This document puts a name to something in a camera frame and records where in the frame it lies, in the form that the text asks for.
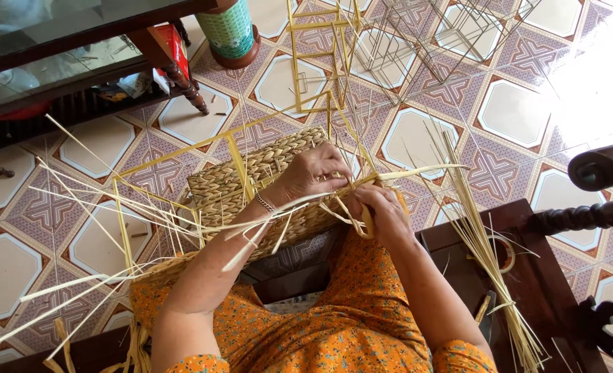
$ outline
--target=yellow metal frame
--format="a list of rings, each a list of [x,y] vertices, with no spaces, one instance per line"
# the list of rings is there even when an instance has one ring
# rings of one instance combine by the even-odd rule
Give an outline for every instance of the yellow metal frame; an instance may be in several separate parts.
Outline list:
[[[346,107],[345,97],[346,97],[346,92],[348,91],[348,76],[350,75],[350,67],[352,65],[353,53],[352,53],[352,50],[350,51],[350,53],[348,52],[348,47],[346,46],[347,44],[346,44],[345,29],[347,27],[352,27],[352,29],[354,30],[353,36],[352,36],[353,37],[352,43],[350,44],[352,46],[352,49],[354,49],[355,46],[357,45],[357,41],[358,41],[357,38],[358,38],[358,35],[360,34],[360,28],[361,28],[360,7],[357,3],[357,0],[352,0],[352,4],[353,4],[352,14],[344,15],[344,18],[342,18],[341,17],[342,15],[341,5],[339,4],[338,1],[336,2],[336,6],[334,9],[326,9],[324,11],[293,14],[293,9],[291,8],[291,0],[286,0],[286,5],[288,7],[288,26],[287,28],[288,28],[288,31],[291,33],[291,44],[293,45],[293,79],[294,79],[295,96],[296,96],[296,99],[295,99],[296,105],[294,107],[297,109],[298,112],[309,113],[309,112],[319,112],[322,110],[328,110],[329,112],[331,112],[330,106],[313,107],[311,109],[305,109],[302,107],[303,101],[302,101],[302,95],[300,94],[300,81],[304,80],[304,83],[307,84],[308,78],[299,77],[299,72],[297,70],[297,59],[298,58],[310,58],[310,57],[320,57],[320,56],[331,56],[332,57],[332,63],[333,63],[332,75],[327,76],[323,79],[335,81],[337,91],[339,93],[338,106],[340,106],[341,108]],[[300,23],[297,25],[294,23],[294,19],[297,19],[297,18],[310,17],[314,15],[327,15],[327,14],[334,14],[334,21],[313,22],[313,23],[307,22],[307,23]],[[318,53],[307,53],[307,54],[302,54],[302,55],[297,52],[295,31],[327,29],[327,28],[331,28],[333,32],[331,51],[318,52]],[[336,63],[337,50],[341,57],[342,63],[344,64],[344,66],[342,66],[344,68],[343,74],[339,74],[339,68]],[[341,87],[341,81],[339,80],[339,78],[345,79],[343,87]]]
[[[123,179],[125,176],[128,176],[130,174],[133,174],[135,172],[138,172],[140,170],[146,169],[149,166],[152,165],[156,165],[159,162],[165,161],[167,159],[171,159],[173,157],[176,157],[180,154],[184,154],[188,151],[191,151],[193,149],[199,148],[199,147],[203,147],[203,145],[207,145],[209,143],[211,143],[212,141],[215,140],[220,140],[220,139],[225,139],[226,142],[228,143],[228,150],[230,151],[232,158],[233,158],[233,162],[235,163],[235,167],[236,167],[236,171],[237,174],[240,175],[240,181],[244,183],[244,187],[235,193],[244,193],[244,198],[246,199],[247,202],[251,202],[251,200],[253,199],[253,197],[255,196],[255,193],[258,189],[263,189],[265,188],[267,185],[269,185],[272,181],[274,181],[281,173],[274,173],[272,176],[263,179],[261,181],[256,182],[255,184],[252,182],[252,178],[248,176],[247,174],[247,169],[246,166],[244,164],[242,155],[240,154],[240,149],[237,148],[237,144],[236,141],[233,137],[233,134],[240,132],[240,131],[244,131],[245,129],[256,125],[258,123],[261,123],[269,118],[275,117],[279,114],[285,113],[291,109],[294,109],[296,107],[299,107],[302,104],[306,104],[312,100],[318,100],[318,98],[321,97],[326,97],[327,100],[327,105],[324,108],[324,110],[327,110],[327,136],[328,139],[332,139],[332,113],[334,111],[337,111],[339,113],[339,115],[341,115],[341,118],[343,119],[344,123],[346,124],[346,129],[349,132],[349,134],[352,136],[353,140],[359,144],[359,152],[361,154],[362,157],[364,157],[364,159],[366,160],[366,163],[371,167],[371,172],[370,174],[364,178],[364,181],[370,181],[376,178],[377,171],[375,166],[373,165],[373,160],[371,158],[371,156],[369,155],[369,153],[366,151],[366,149],[364,148],[364,146],[362,146],[361,141],[359,140],[357,133],[353,130],[352,126],[350,125],[349,121],[346,119],[344,112],[343,112],[343,106],[339,105],[339,103],[337,102],[337,100],[334,97],[334,93],[332,92],[331,89],[322,92],[321,94],[317,94],[316,96],[310,97],[308,99],[305,99],[302,102],[298,102],[297,104],[287,107],[283,110],[281,110],[280,112],[276,112],[273,114],[269,114],[266,115],[265,117],[262,117],[260,119],[257,119],[255,121],[252,121],[250,123],[244,124],[240,127],[236,127],[233,130],[228,130],[225,131],[223,133],[218,134],[217,136],[211,137],[207,140],[203,140],[199,143],[196,143],[194,145],[190,145],[188,147],[184,147],[181,148],[177,151],[174,151],[172,153],[169,153],[163,157],[159,157],[158,159],[155,159],[153,161],[150,162],[146,162],[142,165],[138,165],[136,167],[133,167],[127,171],[124,171],[120,174],[116,174],[113,176],[113,191],[114,194],[119,197],[119,191],[118,191],[118,183],[122,183],[126,186],[128,186],[129,188],[138,191],[141,194],[145,194],[149,199],[153,198],[155,200],[161,201],[161,202],[165,202],[171,205],[171,209],[180,209],[183,208],[185,210],[188,210],[191,212],[192,216],[194,217],[194,221],[196,224],[200,224],[201,222],[198,219],[198,212],[195,208],[189,208],[186,207],[182,204],[179,204],[177,202],[173,202],[171,200],[165,199],[159,195],[154,194],[153,192],[149,192],[146,191],[143,188],[139,188],[138,186],[132,185],[129,182],[127,182],[125,179]],[[134,265],[134,261],[133,261],[133,256],[132,256],[132,250],[131,247],[129,245],[129,237],[127,234],[127,229],[125,228],[125,224],[124,224],[124,220],[123,220],[123,214],[121,213],[121,202],[119,199],[116,199],[116,207],[118,209],[118,222],[120,223],[120,232],[122,233],[122,243],[124,246],[124,251],[125,251],[125,262],[127,265],[127,268],[130,268]],[[201,247],[203,247],[204,245],[204,241],[203,239],[201,239]]]

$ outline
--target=tiled floor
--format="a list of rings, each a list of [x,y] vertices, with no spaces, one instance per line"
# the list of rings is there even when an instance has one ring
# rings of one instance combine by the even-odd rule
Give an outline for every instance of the tiled floor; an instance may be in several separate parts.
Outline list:
[[[65,135],[56,134],[29,141],[0,152],[0,165],[16,172],[0,178],[0,335],[37,317],[91,285],[74,285],[34,301],[20,304],[18,298],[56,284],[92,274],[113,274],[124,269],[124,257],[89,216],[92,214],[118,244],[121,236],[111,208],[112,168],[116,172],[156,159],[187,144],[194,144],[221,131],[258,119],[293,104],[289,55],[291,41],[285,31],[286,10],[282,0],[249,0],[252,19],[263,36],[255,62],[245,70],[224,70],[209,52],[194,18],[185,19],[193,41],[189,48],[192,71],[212,112],[226,116],[201,116],[183,98],[145,107],[135,112],[81,125],[74,135],[108,166],[84,152]],[[495,15],[515,11],[520,0],[493,0]],[[298,0],[294,9],[317,11],[331,1]],[[447,4],[441,2],[442,9]],[[379,0],[360,2],[368,15],[382,10]],[[464,59],[454,70],[456,79],[435,86],[435,79],[417,58],[403,58],[412,81],[401,79],[398,70],[386,71],[376,81],[359,69],[351,77],[350,97],[355,115],[365,132],[365,142],[378,159],[380,169],[412,168],[437,161],[423,122],[435,118],[438,128],[448,131],[461,160],[472,167],[469,174],[479,208],[491,208],[526,198],[535,210],[575,207],[613,200],[613,189],[583,192],[568,180],[569,160],[582,151],[613,143],[613,1],[543,0],[518,32],[490,58],[489,64]],[[434,32],[438,27],[428,8],[406,14],[411,25]],[[485,37],[492,50],[495,37]],[[298,50],[326,50],[327,32],[304,31],[298,35]],[[456,55],[438,56],[438,67],[450,72]],[[323,59],[299,65],[307,76],[331,74]],[[410,99],[392,106],[381,86],[405,89]],[[328,86],[310,83],[308,97]],[[428,93],[421,93],[431,88]],[[334,118],[337,128],[342,122]],[[250,128],[237,137],[243,151],[256,149],[284,133],[324,123],[322,114],[289,113]],[[349,146],[352,140],[342,136]],[[39,157],[64,174],[59,178],[39,166]],[[158,163],[129,177],[135,185],[171,199],[178,199],[186,175],[228,160],[225,143],[215,142],[175,159]],[[441,173],[425,175],[432,186],[447,189]],[[62,183],[78,189],[80,202],[44,191],[67,195]],[[399,182],[409,203],[415,230],[443,222],[418,178]],[[144,197],[121,189],[131,199]],[[80,206],[83,203],[89,213]],[[162,229],[145,222],[130,208],[125,221],[132,233],[147,233],[132,240],[135,258],[143,263],[170,255],[173,245],[193,249],[189,242],[168,240]],[[588,295],[597,301],[613,299],[613,230],[568,232],[549,239],[578,301]],[[272,276],[313,264],[327,254],[331,235],[322,234],[261,260],[250,268],[254,276]],[[105,284],[87,293],[51,317],[0,345],[0,362],[53,348],[58,343],[52,320],[65,319],[68,331],[87,316],[76,339],[125,325],[130,316],[127,285]],[[99,303],[102,307],[95,310]],[[606,359],[613,371],[613,360]]]

